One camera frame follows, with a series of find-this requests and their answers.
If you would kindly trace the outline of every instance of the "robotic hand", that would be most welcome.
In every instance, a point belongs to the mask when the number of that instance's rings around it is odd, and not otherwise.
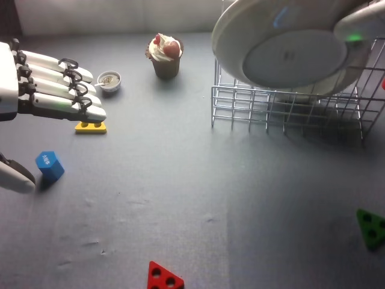
[[[92,74],[78,63],[19,50],[19,41],[0,42],[0,122],[18,113],[53,119],[100,123],[106,119]],[[35,179],[23,166],[0,153],[0,187],[28,193]]]

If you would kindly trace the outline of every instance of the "wire basket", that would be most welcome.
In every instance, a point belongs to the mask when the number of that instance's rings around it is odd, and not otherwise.
[[[266,90],[244,84],[230,77],[215,60],[214,85],[211,88],[211,125],[217,119],[279,126],[286,134],[289,128],[302,133],[317,129],[321,134],[355,131],[361,141],[370,133],[385,107],[381,83],[385,76],[385,38],[372,44],[371,56],[361,76],[348,88],[334,95],[314,95]]]

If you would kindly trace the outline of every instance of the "green led light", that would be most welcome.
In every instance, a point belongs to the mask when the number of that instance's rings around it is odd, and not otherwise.
[[[349,42],[352,42],[352,41],[361,41],[363,38],[360,34],[352,34],[352,35],[349,35],[346,40],[349,41]]]

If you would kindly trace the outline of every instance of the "plate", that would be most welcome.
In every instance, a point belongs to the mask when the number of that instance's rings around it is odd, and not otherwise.
[[[334,25],[362,0],[238,0],[220,17],[212,49],[236,79],[261,88],[325,95],[353,83],[371,44],[345,43]]]

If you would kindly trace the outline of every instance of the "table surface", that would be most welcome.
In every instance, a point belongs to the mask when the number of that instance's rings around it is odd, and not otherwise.
[[[219,120],[211,128],[210,34],[179,34],[170,82],[144,50],[151,35],[24,39],[22,48],[122,75],[101,94],[106,135],[18,116],[1,151],[38,179],[0,190],[0,289],[146,288],[150,260],[186,289],[384,288],[385,250],[370,253],[357,208],[385,216],[385,119],[365,148]],[[34,159],[66,170],[41,185]]]

